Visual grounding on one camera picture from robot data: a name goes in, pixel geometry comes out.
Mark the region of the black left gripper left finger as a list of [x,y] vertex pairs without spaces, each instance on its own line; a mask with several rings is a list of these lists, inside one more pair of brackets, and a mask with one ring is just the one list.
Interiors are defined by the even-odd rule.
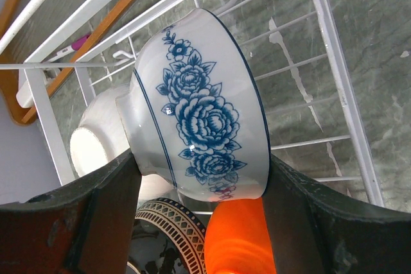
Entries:
[[1,206],[1,273],[125,273],[142,175],[130,150]]

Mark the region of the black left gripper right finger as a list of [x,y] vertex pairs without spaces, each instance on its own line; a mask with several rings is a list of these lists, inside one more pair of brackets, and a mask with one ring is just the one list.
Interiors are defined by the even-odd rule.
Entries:
[[270,157],[263,194],[278,273],[410,273],[410,214],[341,194]]

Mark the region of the orange bowl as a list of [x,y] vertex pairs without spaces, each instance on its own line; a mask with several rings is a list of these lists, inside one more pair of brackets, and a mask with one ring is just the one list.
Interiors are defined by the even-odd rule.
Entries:
[[276,273],[261,198],[223,201],[209,220],[205,267],[214,273]]

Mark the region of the black glazed patterned bowl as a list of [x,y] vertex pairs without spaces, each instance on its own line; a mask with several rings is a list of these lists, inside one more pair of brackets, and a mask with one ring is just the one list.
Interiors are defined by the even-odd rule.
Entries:
[[185,206],[157,198],[136,211],[127,273],[206,273],[206,227]]

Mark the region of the blue patterned white bowl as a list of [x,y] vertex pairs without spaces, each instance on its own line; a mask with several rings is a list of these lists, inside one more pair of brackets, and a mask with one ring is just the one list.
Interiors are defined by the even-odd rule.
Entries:
[[196,8],[154,35],[116,105],[142,175],[199,201],[263,195],[265,111],[245,56],[212,12]]

